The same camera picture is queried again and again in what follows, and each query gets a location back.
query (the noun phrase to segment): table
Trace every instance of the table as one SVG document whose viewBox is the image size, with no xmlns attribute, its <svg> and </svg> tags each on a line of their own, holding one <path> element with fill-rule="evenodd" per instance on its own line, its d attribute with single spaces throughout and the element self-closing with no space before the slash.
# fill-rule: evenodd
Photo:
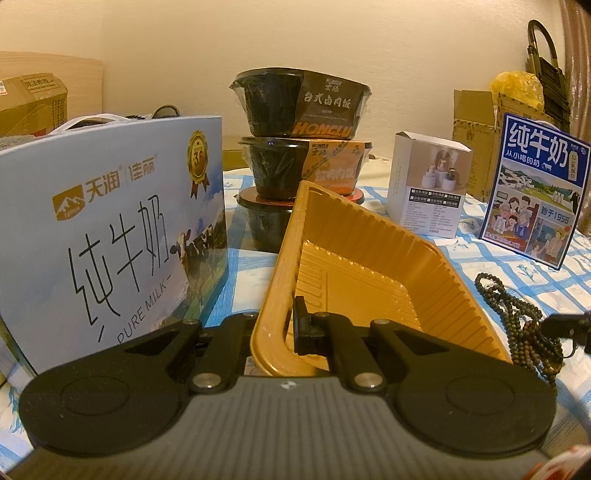
<svg viewBox="0 0 591 480">
<path fill-rule="evenodd" d="M 358 181 L 366 198 L 363 206 L 384 216 L 390 167 L 388 160 L 370 160 Z M 229 277 L 207 320 L 208 327 L 219 325 L 232 313 L 259 309 L 273 272 L 277 256 L 255 250 L 246 211 L 238 207 L 235 199 L 240 189 L 252 185 L 254 180 L 248 169 L 224 174 Z M 426 238 L 449 258 L 504 342 L 506 337 L 500 319 L 482 301 L 474 286 L 476 275 L 482 271 L 499 277 L 508 288 L 518 291 L 545 315 L 591 310 L 591 242 L 587 238 L 575 233 L 564 264 L 556 271 L 478 240 L 485 210 L 485 204 L 468 196 L 457 236 Z M 571 342 L 565 341 L 564 351 L 570 352 L 570 348 Z M 575 443 L 591 442 L 591 358 L 582 349 L 565 362 L 557 385 L 556 419 L 544 444 L 544 450 L 551 456 Z M 18 393 L 5 383 L 0 388 L 0 469 L 3 471 L 31 449 L 17 408 Z"/>
</svg>

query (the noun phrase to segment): brand logo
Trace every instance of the brand logo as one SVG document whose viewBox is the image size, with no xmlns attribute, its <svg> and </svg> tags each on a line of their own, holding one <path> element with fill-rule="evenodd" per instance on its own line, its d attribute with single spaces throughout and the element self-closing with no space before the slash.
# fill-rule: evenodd
<svg viewBox="0 0 591 480">
<path fill-rule="evenodd" d="M 61 192 L 53 197 L 53 209 L 58 220 L 68 220 L 82 211 L 86 202 L 82 185 L 76 185 L 70 190 Z"/>
<path fill-rule="evenodd" d="M 97 197 L 104 197 L 113 190 L 121 187 L 121 177 L 127 180 L 127 170 L 129 170 L 129 181 L 137 181 L 146 175 L 156 171 L 154 165 L 155 157 L 146 158 L 142 162 L 130 164 L 127 169 L 122 166 L 119 170 L 110 171 L 102 177 L 85 182 L 88 188 L 85 189 L 76 185 L 71 189 L 61 192 L 53 197 L 53 209 L 56 212 L 56 219 L 59 221 L 69 220 L 78 215 L 87 203 L 91 203 Z"/>
<path fill-rule="evenodd" d="M 297 125 L 293 129 L 293 135 L 306 135 L 309 137 L 315 135 L 328 135 L 334 138 L 349 138 L 352 130 L 353 127 L 343 127 L 343 125 L 297 122 Z"/>
</svg>

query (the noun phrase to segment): orange plastic tray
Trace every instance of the orange plastic tray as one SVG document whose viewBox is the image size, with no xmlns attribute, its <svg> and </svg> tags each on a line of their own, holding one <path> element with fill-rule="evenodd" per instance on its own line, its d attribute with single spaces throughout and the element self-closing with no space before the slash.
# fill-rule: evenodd
<svg viewBox="0 0 591 480">
<path fill-rule="evenodd" d="M 376 213 L 302 181 L 251 337 L 269 375 L 326 375 L 326 358 L 293 351 L 291 308 L 378 318 L 509 362 L 489 320 L 441 251 Z"/>
</svg>

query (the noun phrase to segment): gray ribbed plate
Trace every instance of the gray ribbed plate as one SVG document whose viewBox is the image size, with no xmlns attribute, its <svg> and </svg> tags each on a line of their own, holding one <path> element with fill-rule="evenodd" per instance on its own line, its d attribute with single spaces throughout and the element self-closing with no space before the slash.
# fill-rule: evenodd
<svg viewBox="0 0 591 480">
<path fill-rule="evenodd" d="M 440 452 L 403 429 L 384 400 L 336 377 L 240 377 L 228 392 L 191 400 L 158 439 L 98 459 L 38 449 L 13 480 L 521 480 L 547 458 L 503 460 Z"/>
</svg>

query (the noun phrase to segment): brown cardboard box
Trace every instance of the brown cardboard box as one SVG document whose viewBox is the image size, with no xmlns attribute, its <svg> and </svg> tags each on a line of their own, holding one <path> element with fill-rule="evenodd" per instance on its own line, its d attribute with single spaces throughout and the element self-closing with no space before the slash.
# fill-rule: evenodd
<svg viewBox="0 0 591 480">
<path fill-rule="evenodd" d="M 505 112 L 547 122 L 553 122 L 553 119 L 507 95 L 499 94 L 495 114 L 491 92 L 454 90 L 453 94 L 452 138 L 474 152 L 468 193 L 481 202 L 488 202 L 499 160 L 501 123 Z"/>
<path fill-rule="evenodd" d="M 67 94 L 51 73 L 0 79 L 0 137 L 51 132 L 67 120 Z"/>
</svg>

